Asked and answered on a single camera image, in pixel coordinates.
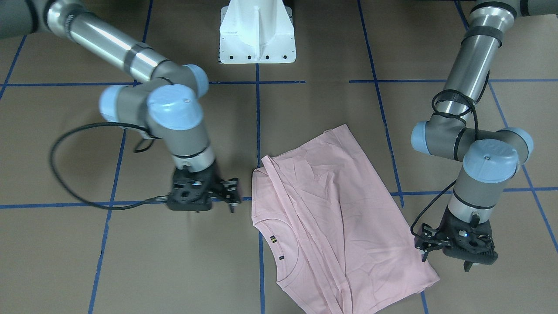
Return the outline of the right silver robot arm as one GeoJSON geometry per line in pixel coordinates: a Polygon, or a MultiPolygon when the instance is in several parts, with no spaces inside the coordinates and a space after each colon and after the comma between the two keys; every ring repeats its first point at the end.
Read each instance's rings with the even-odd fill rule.
{"type": "Polygon", "coordinates": [[[96,16],[83,0],[1,2],[1,204],[163,205],[205,212],[225,190],[203,119],[209,79],[96,16]],[[163,149],[170,183],[118,201],[126,153],[163,149]]]}

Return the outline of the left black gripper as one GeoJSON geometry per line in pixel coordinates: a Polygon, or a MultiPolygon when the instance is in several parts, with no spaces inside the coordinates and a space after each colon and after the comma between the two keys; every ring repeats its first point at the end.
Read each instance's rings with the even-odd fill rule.
{"type": "Polygon", "coordinates": [[[464,260],[464,272],[470,272],[474,263],[491,266],[498,258],[490,221],[472,227],[445,209],[439,230],[449,239],[442,252],[450,258],[464,260]]]}

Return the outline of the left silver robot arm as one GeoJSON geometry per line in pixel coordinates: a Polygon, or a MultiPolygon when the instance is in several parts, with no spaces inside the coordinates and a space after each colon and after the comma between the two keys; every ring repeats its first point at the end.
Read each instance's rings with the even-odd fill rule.
{"type": "Polygon", "coordinates": [[[557,14],[555,0],[477,0],[444,89],[431,100],[429,120],[411,133],[414,150],[459,161],[462,168],[445,191],[451,191],[440,225],[423,223],[415,231],[415,247],[426,262],[441,250],[475,265],[491,266],[498,258],[490,216],[509,181],[532,156],[534,141],[523,129],[481,130],[476,107],[490,79],[494,56],[505,33],[520,17],[557,14]]]}

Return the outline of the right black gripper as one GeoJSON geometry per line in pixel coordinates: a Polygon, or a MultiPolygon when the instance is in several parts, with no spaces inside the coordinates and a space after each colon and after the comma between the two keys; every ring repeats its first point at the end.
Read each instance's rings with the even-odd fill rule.
{"type": "Polygon", "coordinates": [[[213,207],[210,191],[216,188],[218,181],[217,161],[198,172],[175,169],[167,207],[173,211],[209,211],[213,207]]]}

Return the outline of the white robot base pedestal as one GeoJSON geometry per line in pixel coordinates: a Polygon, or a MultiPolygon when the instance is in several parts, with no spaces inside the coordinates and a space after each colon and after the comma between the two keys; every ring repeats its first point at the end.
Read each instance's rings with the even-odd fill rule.
{"type": "Polygon", "coordinates": [[[231,0],[221,8],[218,60],[222,64],[296,61],[292,0],[231,0]]]}

